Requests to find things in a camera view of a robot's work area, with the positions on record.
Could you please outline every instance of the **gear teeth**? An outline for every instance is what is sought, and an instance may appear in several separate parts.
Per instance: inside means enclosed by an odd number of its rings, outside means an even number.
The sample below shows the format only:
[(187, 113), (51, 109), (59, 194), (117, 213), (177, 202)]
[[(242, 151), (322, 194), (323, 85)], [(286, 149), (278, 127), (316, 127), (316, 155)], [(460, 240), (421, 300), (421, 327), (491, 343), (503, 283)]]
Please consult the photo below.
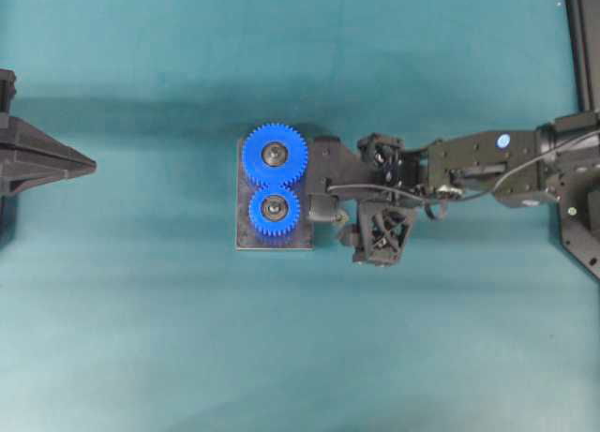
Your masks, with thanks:
[[(288, 204), (288, 214), (281, 221), (271, 221), (263, 215), (263, 202), (269, 196), (280, 196)], [(248, 216), (254, 229), (266, 237), (282, 237), (295, 229), (300, 219), (300, 201), (285, 187), (264, 188), (257, 191), (248, 207)]]
[[(263, 161), (263, 149), (272, 142), (281, 142), (288, 150), (288, 160), (279, 167), (269, 167)], [(268, 123), (247, 136), (242, 159), (246, 176), (255, 186), (291, 186), (307, 170), (308, 145), (295, 129), (281, 123)]]

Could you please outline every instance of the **robotic arm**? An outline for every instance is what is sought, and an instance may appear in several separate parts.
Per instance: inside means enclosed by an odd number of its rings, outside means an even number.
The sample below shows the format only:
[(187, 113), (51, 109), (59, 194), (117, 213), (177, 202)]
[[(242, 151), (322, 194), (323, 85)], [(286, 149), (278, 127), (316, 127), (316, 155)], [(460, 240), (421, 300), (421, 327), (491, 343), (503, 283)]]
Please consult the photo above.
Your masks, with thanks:
[(310, 146), (307, 216), (339, 222), (347, 217), (340, 202), (356, 200), (356, 223), (338, 238), (354, 248), (353, 261), (388, 266), (400, 260), (421, 208), (439, 220), (449, 204), (487, 194), (511, 208), (558, 203), (564, 245), (592, 268), (593, 254), (600, 256), (598, 134), (598, 115), (584, 112), (535, 130), (481, 132), (416, 150), (371, 135), (355, 155), (338, 138), (320, 137)]

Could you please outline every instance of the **black bracket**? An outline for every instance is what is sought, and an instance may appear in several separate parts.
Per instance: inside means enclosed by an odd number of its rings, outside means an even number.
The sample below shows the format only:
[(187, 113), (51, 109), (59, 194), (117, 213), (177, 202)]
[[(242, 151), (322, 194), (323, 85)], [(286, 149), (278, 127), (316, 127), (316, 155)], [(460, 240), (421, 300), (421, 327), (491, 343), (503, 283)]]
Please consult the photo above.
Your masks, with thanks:
[[(600, 0), (566, 0), (573, 43), (579, 108), (600, 107)], [(562, 168), (560, 196), (562, 245), (600, 278), (600, 149), (581, 152)]]

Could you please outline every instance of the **black cable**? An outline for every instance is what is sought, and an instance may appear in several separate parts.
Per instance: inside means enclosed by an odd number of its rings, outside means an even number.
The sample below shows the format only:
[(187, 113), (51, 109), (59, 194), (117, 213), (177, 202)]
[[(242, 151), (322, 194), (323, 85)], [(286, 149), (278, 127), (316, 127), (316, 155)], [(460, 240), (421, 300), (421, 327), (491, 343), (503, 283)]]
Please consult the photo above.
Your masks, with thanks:
[(393, 188), (392, 186), (380, 186), (378, 184), (345, 184), (343, 186), (329, 186), (327, 191), (339, 191), (339, 190), (378, 190), (378, 191), (389, 191), (390, 193), (395, 193), (399, 196), (403, 196), (405, 198), (409, 198), (414, 201), (419, 201), (422, 203), (428, 203), (431, 201), (430, 198), (425, 198), (423, 196), (415, 195), (410, 191), (401, 190), (400, 188)]

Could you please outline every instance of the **screw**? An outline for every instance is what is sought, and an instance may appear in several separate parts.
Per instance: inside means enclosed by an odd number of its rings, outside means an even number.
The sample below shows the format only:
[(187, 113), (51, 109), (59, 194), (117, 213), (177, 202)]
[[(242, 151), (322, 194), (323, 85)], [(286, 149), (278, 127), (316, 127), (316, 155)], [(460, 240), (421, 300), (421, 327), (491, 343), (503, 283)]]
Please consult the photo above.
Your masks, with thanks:
[(262, 150), (262, 160), (270, 167), (280, 167), (288, 160), (288, 150), (281, 143), (269, 143)]

